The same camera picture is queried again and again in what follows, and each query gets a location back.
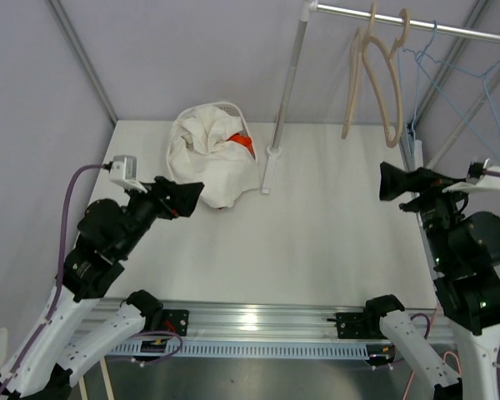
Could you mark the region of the white t shirt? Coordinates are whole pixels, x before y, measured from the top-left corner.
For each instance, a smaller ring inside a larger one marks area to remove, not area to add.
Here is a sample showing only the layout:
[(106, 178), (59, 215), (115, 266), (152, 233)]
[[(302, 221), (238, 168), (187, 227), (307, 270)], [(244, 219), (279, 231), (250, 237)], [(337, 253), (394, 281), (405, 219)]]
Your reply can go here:
[(233, 120), (212, 102), (190, 107), (172, 123), (166, 144), (166, 165), (170, 178), (177, 183), (205, 185), (201, 200), (211, 208), (231, 208), (245, 193), (226, 188), (228, 173), (222, 171), (222, 150)]

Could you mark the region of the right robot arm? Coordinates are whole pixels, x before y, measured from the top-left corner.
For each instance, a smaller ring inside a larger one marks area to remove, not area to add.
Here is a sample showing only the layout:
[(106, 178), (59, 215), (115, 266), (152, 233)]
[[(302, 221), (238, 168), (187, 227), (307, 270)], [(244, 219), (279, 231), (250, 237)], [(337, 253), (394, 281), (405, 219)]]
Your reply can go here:
[(379, 198), (416, 213), (434, 260), (437, 300), (452, 329), (461, 372), (454, 371), (412, 325), (394, 295), (366, 302), (362, 326), (384, 336), (401, 353), (434, 399), (500, 399), (500, 217), (492, 212), (465, 216), (472, 193), (499, 191), (500, 167), (474, 162), (465, 178), (447, 177), (425, 167), (406, 172), (380, 165)]

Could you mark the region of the orange t shirt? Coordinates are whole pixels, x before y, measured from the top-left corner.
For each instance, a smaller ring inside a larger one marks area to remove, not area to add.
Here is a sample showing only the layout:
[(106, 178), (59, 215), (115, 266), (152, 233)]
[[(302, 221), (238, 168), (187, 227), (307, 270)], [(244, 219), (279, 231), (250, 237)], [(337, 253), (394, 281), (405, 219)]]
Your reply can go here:
[(254, 155), (253, 140), (249, 136), (241, 133), (233, 134), (228, 141), (244, 146), (252, 155)]

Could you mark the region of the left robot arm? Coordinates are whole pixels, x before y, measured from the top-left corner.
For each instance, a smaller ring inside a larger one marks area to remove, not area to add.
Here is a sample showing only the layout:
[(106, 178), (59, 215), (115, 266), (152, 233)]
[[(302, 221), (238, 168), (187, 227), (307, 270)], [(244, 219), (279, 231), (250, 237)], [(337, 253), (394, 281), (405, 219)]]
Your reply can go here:
[(92, 202), (77, 225), (73, 250), (61, 260), (40, 322), (0, 370), (0, 399), (64, 399), (80, 378), (119, 343), (153, 334), (163, 325), (163, 304), (141, 289), (106, 322), (72, 340), (84, 318), (122, 274), (123, 262), (158, 219), (188, 218), (204, 185), (155, 177), (128, 189), (127, 205)]

